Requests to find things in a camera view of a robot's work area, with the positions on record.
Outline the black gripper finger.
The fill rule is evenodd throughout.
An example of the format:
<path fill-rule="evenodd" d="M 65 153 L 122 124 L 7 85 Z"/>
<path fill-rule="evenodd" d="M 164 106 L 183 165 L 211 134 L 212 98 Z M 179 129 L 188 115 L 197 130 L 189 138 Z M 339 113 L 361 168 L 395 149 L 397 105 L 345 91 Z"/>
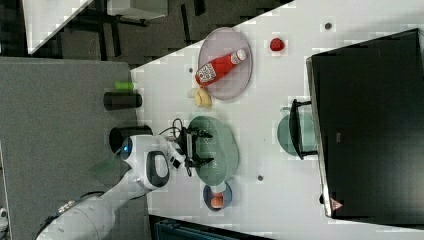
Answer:
<path fill-rule="evenodd" d="M 191 135 L 194 138 L 212 138 L 212 135 L 209 134 L 206 130 L 193 130 Z"/>
<path fill-rule="evenodd" d="M 193 161 L 193 167 L 201 168 L 202 166 L 207 165 L 212 161 L 213 161 L 213 158 L 197 159 Z"/>

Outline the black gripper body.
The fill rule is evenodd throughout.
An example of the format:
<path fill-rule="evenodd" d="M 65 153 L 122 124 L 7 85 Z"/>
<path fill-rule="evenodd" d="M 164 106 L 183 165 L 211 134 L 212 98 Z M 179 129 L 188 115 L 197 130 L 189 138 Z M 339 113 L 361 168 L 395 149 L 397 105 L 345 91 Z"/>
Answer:
<path fill-rule="evenodd" d="M 186 168 L 187 174 L 189 176 L 192 175 L 192 143 L 191 143 L 191 135 L 188 133 L 186 128 L 182 128 L 180 130 L 179 136 L 176 140 L 177 144 L 180 146 L 181 151 L 185 155 L 184 158 L 184 166 Z"/>

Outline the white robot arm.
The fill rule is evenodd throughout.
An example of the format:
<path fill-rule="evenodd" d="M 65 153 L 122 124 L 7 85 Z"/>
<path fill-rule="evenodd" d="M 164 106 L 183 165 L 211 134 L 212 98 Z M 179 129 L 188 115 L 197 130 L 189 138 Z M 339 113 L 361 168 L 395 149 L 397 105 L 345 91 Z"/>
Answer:
<path fill-rule="evenodd" d="M 213 136 L 184 128 L 178 137 L 141 134 L 126 138 L 118 151 L 129 170 L 110 190 L 81 197 L 48 218 L 35 240 L 103 240 L 115 225 L 116 212 L 128 201 L 164 187 L 170 171 L 199 168 L 212 161 L 195 153 L 195 142 Z"/>

